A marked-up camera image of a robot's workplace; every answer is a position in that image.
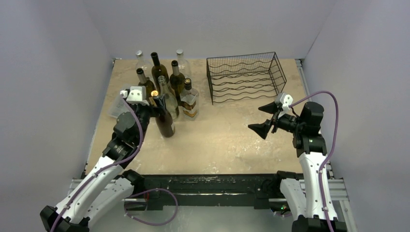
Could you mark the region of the red bottle gold cap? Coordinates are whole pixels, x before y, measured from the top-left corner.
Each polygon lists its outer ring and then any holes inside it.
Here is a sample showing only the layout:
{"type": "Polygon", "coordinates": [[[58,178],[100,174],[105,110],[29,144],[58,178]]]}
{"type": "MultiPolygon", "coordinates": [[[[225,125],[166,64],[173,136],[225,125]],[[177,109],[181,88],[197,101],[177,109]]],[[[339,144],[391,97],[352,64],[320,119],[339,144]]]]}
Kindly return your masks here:
{"type": "MultiPolygon", "coordinates": [[[[161,96],[157,90],[152,91],[151,95],[161,96]]],[[[155,117],[155,120],[159,128],[159,131],[164,138],[170,138],[175,134],[174,122],[168,111],[167,114],[164,116],[159,115],[158,117],[155,117]]]]}

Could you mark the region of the green bottle silver cap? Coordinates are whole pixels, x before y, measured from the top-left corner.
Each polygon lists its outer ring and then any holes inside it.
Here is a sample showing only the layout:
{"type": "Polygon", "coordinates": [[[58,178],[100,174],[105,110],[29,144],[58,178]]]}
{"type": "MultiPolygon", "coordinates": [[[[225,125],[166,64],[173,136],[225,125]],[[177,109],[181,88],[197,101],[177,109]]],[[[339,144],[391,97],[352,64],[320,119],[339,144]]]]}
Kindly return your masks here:
{"type": "Polygon", "coordinates": [[[139,78],[138,86],[144,86],[146,88],[146,96],[151,97],[151,92],[156,90],[154,83],[148,77],[146,77],[142,68],[137,68],[136,73],[139,78]]]}

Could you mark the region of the clear slim bottle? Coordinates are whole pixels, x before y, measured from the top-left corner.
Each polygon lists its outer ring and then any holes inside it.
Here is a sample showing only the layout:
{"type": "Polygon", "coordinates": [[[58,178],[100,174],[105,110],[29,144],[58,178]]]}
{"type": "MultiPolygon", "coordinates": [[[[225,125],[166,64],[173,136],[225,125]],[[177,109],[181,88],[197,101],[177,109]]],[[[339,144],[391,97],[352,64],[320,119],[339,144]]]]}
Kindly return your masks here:
{"type": "Polygon", "coordinates": [[[179,116],[177,99],[168,87],[165,76],[159,76],[158,81],[160,84],[161,96],[164,97],[166,109],[170,113],[172,119],[176,120],[179,116]]]}

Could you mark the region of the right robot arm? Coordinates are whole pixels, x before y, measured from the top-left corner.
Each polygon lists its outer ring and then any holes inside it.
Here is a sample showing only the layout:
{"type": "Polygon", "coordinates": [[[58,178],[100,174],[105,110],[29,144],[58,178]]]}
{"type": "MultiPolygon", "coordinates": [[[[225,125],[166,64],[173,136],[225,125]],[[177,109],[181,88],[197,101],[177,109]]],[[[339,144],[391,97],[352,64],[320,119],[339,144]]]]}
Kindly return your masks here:
{"type": "Polygon", "coordinates": [[[338,219],[331,199],[326,173],[327,148],[319,133],[324,108],[315,102],[304,104],[300,116],[286,113],[288,101],[272,102],[258,108],[272,115],[261,124],[248,128],[265,139],[278,129],[293,134],[293,146],[302,167],[305,188],[299,181],[280,178],[271,184],[272,192],[284,196],[293,216],[293,232],[346,232],[345,222],[338,219]]]}

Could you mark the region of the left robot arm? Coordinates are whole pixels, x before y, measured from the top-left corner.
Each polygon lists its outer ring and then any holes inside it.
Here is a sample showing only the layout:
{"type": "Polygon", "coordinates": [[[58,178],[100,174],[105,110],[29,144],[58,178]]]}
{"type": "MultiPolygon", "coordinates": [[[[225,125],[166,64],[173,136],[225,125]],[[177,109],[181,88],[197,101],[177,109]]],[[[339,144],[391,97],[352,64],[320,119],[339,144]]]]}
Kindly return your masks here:
{"type": "Polygon", "coordinates": [[[88,232],[117,202],[147,198],[144,178],[126,167],[140,152],[150,119],[166,113],[163,97],[121,98],[127,111],[117,117],[112,139],[92,171],[56,206],[45,206],[40,218],[47,232],[88,232]]]}

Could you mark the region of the clear glass bottle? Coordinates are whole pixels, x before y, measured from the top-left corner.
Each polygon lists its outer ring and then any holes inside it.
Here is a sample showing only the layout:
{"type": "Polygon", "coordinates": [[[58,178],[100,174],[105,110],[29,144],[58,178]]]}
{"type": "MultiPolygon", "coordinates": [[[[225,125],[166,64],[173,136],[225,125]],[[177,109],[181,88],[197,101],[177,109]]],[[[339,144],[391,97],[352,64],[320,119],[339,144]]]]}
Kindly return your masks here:
{"type": "Polygon", "coordinates": [[[182,49],[176,50],[176,59],[178,61],[179,71],[186,77],[192,79],[190,62],[185,59],[182,49]]]}
{"type": "Polygon", "coordinates": [[[135,65],[135,69],[137,70],[138,68],[143,69],[145,76],[150,79],[153,80],[152,78],[152,67],[153,67],[153,63],[151,61],[149,61],[143,54],[142,50],[138,50],[135,52],[136,58],[137,58],[137,62],[135,65]]]}

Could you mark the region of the dark green wine bottle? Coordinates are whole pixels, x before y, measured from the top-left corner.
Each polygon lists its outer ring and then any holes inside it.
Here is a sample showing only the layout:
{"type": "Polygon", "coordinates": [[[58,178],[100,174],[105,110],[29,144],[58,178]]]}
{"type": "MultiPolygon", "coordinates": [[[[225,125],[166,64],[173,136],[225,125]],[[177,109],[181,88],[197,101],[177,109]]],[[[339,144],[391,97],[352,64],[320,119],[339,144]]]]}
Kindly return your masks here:
{"type": "Polygon", "coordinates": [[[157,52],[152,52],[150,55],[151,55],[151,58],[152,58],[153,64],[154,64],[152,69],[151,69],[151,74],[153,76],[153,79],[154,79],[155,85],[157,87],[157,90],[161,91],[160,84],[159,84],[159,77],[160,76],[165,77],[167,86],[170,87],[169,75],[168,75],[167,69],[163,64],[160,63],[158,53],[157,52]]]}

